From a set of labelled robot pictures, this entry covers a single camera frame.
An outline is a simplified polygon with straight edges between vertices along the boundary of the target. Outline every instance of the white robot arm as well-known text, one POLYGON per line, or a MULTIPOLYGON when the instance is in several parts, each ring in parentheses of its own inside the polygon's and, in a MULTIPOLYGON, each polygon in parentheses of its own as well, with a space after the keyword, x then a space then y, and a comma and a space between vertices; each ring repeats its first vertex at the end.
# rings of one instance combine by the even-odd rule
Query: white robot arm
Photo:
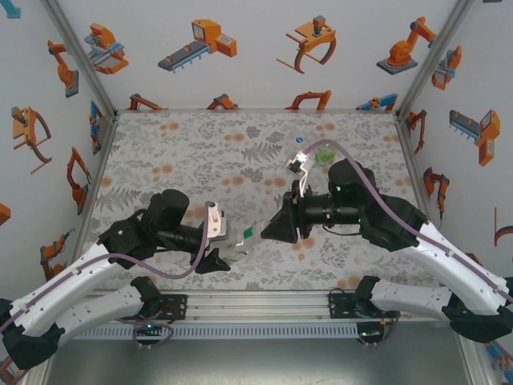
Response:
POLYGON ((176 190, 154 195, 147 209, 114 223, 97 244, 57 277, 15 301, 0 299, 2 341, 18 368, 42 363, 69 339, 92 327, 117 318, 147 319, 158 314, 162 296, 149 277, 137 277, 112 294, 83 300, 101 282, 134 264, 143 264, 159 251, 157 248, 192 254, 187 272, 163 274, 170 279, 208 270, 208 263, 215 264, 216 255, 203 256, 209 240, 226 236, 226 219, 217 204, 207 202, 204 223, 199 228, 183 226, 180 222, 188 203, 188 198, 176 190))

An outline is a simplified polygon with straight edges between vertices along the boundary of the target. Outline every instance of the table surface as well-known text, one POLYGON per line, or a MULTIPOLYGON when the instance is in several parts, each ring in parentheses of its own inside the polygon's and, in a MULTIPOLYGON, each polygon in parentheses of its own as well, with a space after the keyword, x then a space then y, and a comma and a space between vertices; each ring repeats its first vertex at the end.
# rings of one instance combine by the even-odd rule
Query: table surface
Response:
MULTIPOLYGON (((374 171, 381 193, 416 204, 393 115, 212 111, 123 113, 115 133, 84 251, 114 222, 146 208, 166 188, 191 201, 182 223, 197 226, 206 200, 220 203, 233 228, 270 219, 281 207, 293 175, 283 165, 296 152, 295 139, 310 145, 336 140, 364 167, 374 171)), ((327 192, 327 168, 313 168, 309 184, 327 192)), ((356 226, 333 228, 350 233, 356 226)), ((189 267, 186 253, 160 253, 150 265, 170 274, 189 267)), ((229 272, 193 274, 169 281, 137 266, 105 282, 117 289, 149 275, 171 290, 320 290, 354 288, 364 275, 397 283, 434 286, 426 271, 360 237, 339 237, 314 228, 296 245, 264 241, 229 272)))

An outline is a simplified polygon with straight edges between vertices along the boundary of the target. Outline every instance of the white wall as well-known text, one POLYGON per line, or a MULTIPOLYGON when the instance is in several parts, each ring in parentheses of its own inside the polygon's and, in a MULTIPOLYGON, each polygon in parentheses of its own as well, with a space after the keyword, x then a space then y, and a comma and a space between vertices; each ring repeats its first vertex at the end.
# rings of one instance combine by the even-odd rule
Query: white wall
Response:
MULTIPOLYGON (((390 48, 410 33, 410 23, 425 16, 438 33, 454 6, 454 0, 325 0, 241 1, 116 0, 87 2, 61 0, 75 33, 84 39, 90 24, 107 27, 125 46, 130 63, 113 75, 99 77, 117 108, 126 108, 136 92, 163 107, 206 108, 214 97, 227 93, 240 107, 283 108, 307 91, 326 91, 328 107, 355 108, 373 97, 407 92, 420 65, 397 75, 376 67, 390 48), (297 43, 287 32, 323 15, 337 31, 337 48, 326 65, 303 59, 304 75, 280 64, 293 63, 297 43), (210 18, 223 33, 237 41, 237 56, 221 53, 195 59, 175 74, 157 66, 167 55, 193 40, 191 22, 210 18)), ((89 46, 83 41, 84 49, 89 46)), ((422 63, 427 42, 419 39, 413 58, 422 63)), ((305 102, 305 106, 315 102, 305 102)))
MULTIPOLYGON (((499 228, 513 225, 512 18, 513 2, 476 2, 449 46, 463 49, 455 78, 445 91, 426 85, 413 110, 427 111, 426 144, 417 155, 419 168, 423 172, 431 166, 450 179, 442 232, 504 277, 513 276, 513 236, 501 237, 494 247, 494 207, 499 210, 499 228), (479 165, 473 140, 449 128, 452 109, 478 122, 496 110, 501 133, 495 140, 495 157, 486 166, 479 165)), ((416 146, 418 132, 412 133, 411 140, 416 146)), ((430 210, 437 218, 434 197, 430 210)), ((508 347, 513 351, 513 343, 508 347)))
MULTIPOLYGON (((71 258, 82 221, 66 179, 71 146, 79 150, 93 178, 100 157, 100 153, 93 156, 91 151, 89 111, 94 97, 90 88, 80 74, 79 93, 69 99, 65 97, 64 84, 57 75, 57 61, 46 44, 48 39, 53 43, 62 43, 62 39, 40 2, 22 2, 17 6, 22 8, 20 19, 6 18, 3 10, 0 13, 0 34, 4 37, 0 74, 0 203, 11 210, 11 219, 0 226, 0 298, 7 299, 16 299, 45 282, 39 248, 51 245, 61 234, 76 228, 55 262, 64 263, 71 258), (33 175, 30 171, 39 160, 27 146, 13 149, 22 141, 12 137, 14 106, 31 106, 38 111, 52 135, 39 147, 52 161, 33 175)), ((68 53, 63 58, 70 69, 76 69, 68 53)), ((35 130, 38 139, 42 139, 42 128, 36 124, 35 130)), ((79 167, 75 167, 74 176, 80 184, 86 183, 79 167)))

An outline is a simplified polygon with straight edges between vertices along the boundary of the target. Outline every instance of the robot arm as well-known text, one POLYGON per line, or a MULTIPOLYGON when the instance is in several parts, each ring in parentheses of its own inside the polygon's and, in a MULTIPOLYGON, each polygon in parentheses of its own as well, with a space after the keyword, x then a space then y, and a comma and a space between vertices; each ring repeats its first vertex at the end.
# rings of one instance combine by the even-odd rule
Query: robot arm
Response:
MULTIPOLYGON (((307 156, 297 156, 289 162, 289 169, 305 172, 308 162, 307 156)), ((375 188, 372 171, 357 166, 375 188)), ((510 304, 506 297, 513 287, 510 278, 498 277, 471 260, 410 202, 379 194, 417 235, 406 231, 371 196, 347 159, 334 164, 328 177, 329 193, 323 195, 313 195, 309 187, 303 191, 304 178, 295 180, 261 237, 296 243, 299 237, 307 238, 314 225, 359 224, 359 233, 371 244, 414 259, 445 285, 422 288, 364 277, 353 298, 359 314, 393 310, 423 314, 449 322, 454 331, 477 342, 511 333, 513 313, 506 309, 510 304)))
MULTIPOLYGON (((176 190, 154 195, 148 209, 114 223, 60 275, 23 298, 12 302, 0 299, 0 333, 14 363, 29 369, 87 329, 121 317, 138 315, 145 319, 157 314, 160 292, 148 277, 135 278, 129 286, 107 296, 80 301, 100 282, 153 256, 158 247, 192 253, 190 271, 196 269, 208 239, 226 229, 226 220, 216 204, 208 203, 208 222, 198 229, 182 226, 188 203, 188 198, 176 190)), ((188 272, 169 278, 186 275, 188 272)))

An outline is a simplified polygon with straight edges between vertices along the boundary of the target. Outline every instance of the wire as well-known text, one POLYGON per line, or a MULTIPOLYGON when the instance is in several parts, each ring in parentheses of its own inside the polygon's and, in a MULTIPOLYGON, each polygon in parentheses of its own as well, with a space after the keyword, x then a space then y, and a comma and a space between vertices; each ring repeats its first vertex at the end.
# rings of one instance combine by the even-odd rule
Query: wire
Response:
POLYGON ((340 237, 354 237, 354 236, 360 235, 360 233, 347 233, 347 234, 337 233, 337 232, 329 230, 325 225, 322 226, 322 229, 324 231, 326 231, 327 233, 335 234, 335 235, 338 235, 340 237))
MULTIPOLYGON (((386 336, 383 337, 383 339, 380 341, 380 342, 375 342, 373 345, 374 345, 374 349, 376 349, 377 347, 382 347, 386 341, 390 340, 390 337, 392 336, 392 334, 395 332, 395 330, 397 329, 398 327, 398 324, 399 324, 399 318, 401 317, 401 313, 398 312, 398 315, 397 317, 395 318, 394 322, 392 323, 392 326, 390 327, 390 329, 388 330, 388 332, 386 333, 386 336)), ((361 335, 358 336, 358 340, 364 345, 365 348, 367 348, 370 344, 361 337, 361 335)))
POLYGON ((504 290, 499 288, 497 284, 495 284, 489 277, 486 276, 485 273, 483 273, 479 268, 474 266, 474 262, 470 263, 467 260, 467 257, 460 257, 455 251, 451 250, 450 247, 445 246, 444 244, 431 239, 430 237, 420 233, 419 231, 415 230, 413 227, 405 223, 394 211, 388 207, 385 203, 385 201, 379 196, 379 193, 376 191, 374 186, 370 183, 370 180, 367 178, 363 170, 358 166, 356 163, 356 160, 347 152, 347 150, 342 147, 338 142, 330 139, 322 139, 318 142, 310 145, 307 147, 306 150, 303 151, 304 154, 308 155, 310 154, 315 148, 322 146, 323 144, 331 144, 333 145, 338 151, 340 151, 345 158, 349 161, 351 166, 353 167, 354 171, 358 174, 360 179, 362 180, 363 184, 367 187, 367 190, 369 190, 369 193, 373 196, 373 198, 376 200, 376 202, 380 205, 380 207, 389 215, 390 218, 392 218, 395 222, 398 223, 401 227, 404 228, 408 233, 416 236, 417 238, 422 239, 423 241, 426 241, 430 245, 433 245, 435 247, 438 247, 441 249, 448 257, 453 257, 457 262, 467 267, 472 273, 480 277, 489 287, 493 289, 494 292, 497 292, 501 297, 508 300, 510 303, 513 303, 513 297, 506 293, 504 290))
POLYGON ((345 294, 344 289, 341 289, 340 287, 334 287, 329 291, 328 295, 330 295, 334 290, 340 290, 343 294, 345 294))
POLYGON ((167 274, 164 271, 160 271, 158 269, 155 269, 154 267, 151 267, 148 263, 145 263, 143 261, 140 261, 138 259, 135 259, 133 257, 130 257, 128 255, 120 254, 120 253, 109 253, 104 254, 99 257, 94 257, 90 259, 89 261, 84 262, 82 265, 75 268, 73 271, 70 271, 67 274, 64 274, 63 276, 58 276, 55 278, 55 281, 51 283, 46 289, 44 289, 41 293, 35 295, 29 302, 26 303, 25 309, 18 310, 16 313, 14 313, 7 321, 3 323, 3 325, 0 326, 0 334, 3 333, 3 331, 13 322, 15 322, 18 318, 20 318, 25 310, 29 310, 32 306, 34 306, 41 298, 47 296, 52 290, 60 286, 63 282, 65 282, 67 279, 74 277, 75 271, 81 271, 85 268, 87 268, 90 265, 95 264, 98 261, 102 261, 104 259, 124 259, 125 261, 132 262, 138 266, 143 267, 146 270, 149 270, 150 272, 167 279, 181 279, 187 277, 190 273, 192 273, 196 267, 200 264, 201 259, 203 258, 205 247, 207 245, 207 239, 208 239, 208 207, 214 205, 212 202, 207 201, 205 202, 204 208, 204 223, 206 226, 203 227, 203 236, 201 238, 201 244, 200 249, 198 251, 198 256, 195 259, 195 261, 192 263, 191 267, 185 271, 182 274, 172 275, 167 274))
POLYGON ((146 348, 147 350, 155 349, 156 347, 160 347, 164 345, 167 341, 169 341, 172 336, 175 334, 175 330, 169 326, 168 323, 161 323, 161 322, 153 322, 152 320, 147 321, 128 321, 126 319, 118 319, 117 321, 121 323, 126 323, 128 325, 133 325, 134 330, 131 333, 132 340, 137 344, 139 350, 146 348), (164 329, 169 330, 169 335, 165 338, 162 338, 156 343, 153 343, 151 345, 143 345, 138 339, 137 339, 137 332, 146 329, 148 325, 151 325, 153 327, 163 327, 164 329))

